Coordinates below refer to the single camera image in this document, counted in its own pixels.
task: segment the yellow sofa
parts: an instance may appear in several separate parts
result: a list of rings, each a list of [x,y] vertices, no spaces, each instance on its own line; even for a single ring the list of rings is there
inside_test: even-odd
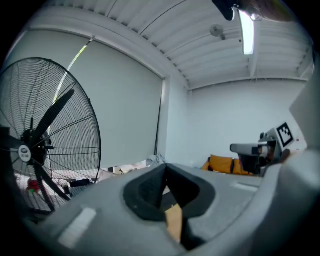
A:
[[[216,171],[224,174],[253,175],[253,173],[242,170],[239,159],[216,156],[213,154],[208,158],[208,161],[201,169],[203,171]]]

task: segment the fan logo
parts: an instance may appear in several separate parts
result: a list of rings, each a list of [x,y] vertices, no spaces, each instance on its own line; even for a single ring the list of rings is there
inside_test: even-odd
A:
[[[25,163],[27,163],[31,160],[31,151],[25,145],[22,145],[19,147],[18,154],[19,154],[20,159]]]

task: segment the fan blade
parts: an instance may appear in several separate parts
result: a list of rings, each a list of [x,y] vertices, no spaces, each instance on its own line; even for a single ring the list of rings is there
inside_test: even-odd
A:
[[[44,114],[43,118],[39,122],[37,128],[34,130],[33,137],[29,142],[29,146],[31,148],[41,138],[41,136],[46,132],[46,130],[48,130],[50,125],[54,122],[54,120],[57,118],[61,110],[68,103],[68,101],[71,99],[74,93],[75,90],[68,91],[47,110],[47,112]]]
[[[35,170],[34,173],[35,173],[35,176],[36,176],[36,181],[38,182],[38,185],[40,187],[40,190],[42,192],[42,195],[44,197],[44,200],[45,200],[46,204],[48,205],[50,210],[53,212],[55,210],[55,206],[51,202],[50,197],[48,196],[48,193],[47,193],[47,191],[45,189],[45,186],[44,186],[44,184],[42,182],[42,178],[41,178],[41,172],[42,171],[45,172],[45,170],[43,170],[43,169],[41,170],[41,169],[42,169],[42,167],[40,165],[37,165],[37,164],[34,165],[34,170]]]
[[[48,173],[42,168],[42,166],[39,163],[35,163],[34,164],[34,168],[36,170],[36,174],[38,173],[43,180],[45,181],[45,183],[48,184],[48,186],[61,198],[63,198],[66,201],[69,201],[70,198],[61,191],[61,189],[58,187],[58,185],[56,183],[53,182],[53,180],[51,179],[51,177],[48,175]]]
[[[10,135],[6,135],[3,133],[0,133],[0,147],[7,148],[7,149],[19,149],[20,146],[22,146],[24,143],[17,139],[14,138]]]

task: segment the roller blind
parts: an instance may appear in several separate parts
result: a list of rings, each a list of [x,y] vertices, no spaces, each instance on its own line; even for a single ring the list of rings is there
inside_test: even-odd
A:
[[[67,68],[89,39],[56,31],[29,31],[7,60],[42,57]],[[96,113],[101,167],[133,164],[154,153],[162,79],[127,55],[93,41],[70,72]]]

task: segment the gray plastic surface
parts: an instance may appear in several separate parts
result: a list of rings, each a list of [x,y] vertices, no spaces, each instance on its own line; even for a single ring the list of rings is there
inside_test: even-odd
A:
[[[186,251],[165,223],[143,221],[125,204],[123,188],[152,171],[146,168],[107,179],[78,195],[42,225],[54,239],[82,208],[97,210],[74,250],[91,255],[247,256],[271,254],[296,230],[320,195],[320,153],[307,150],[284,165],[268,168],[264,178],[227,175],[175,165],[205,179],[216,190],[207,212],[188,220],[205,244]]]
[[[92,186],[53,213],[41,228],[58,239],[82,208],[92,208],[97,211],[96,217],[76,243],[75,251],[95,256],[171,256],[185,252],[167,232],[166,223],[144,221],[124,202],[125,185],[153,169],[133,171]]]
[[[184,171],[209,182],[216,191],[213,204],[201,217],[188,221],[194,235],[209,241],[236,220],[251,201],[262,182],[261,177],[195,171],[176,164]]]

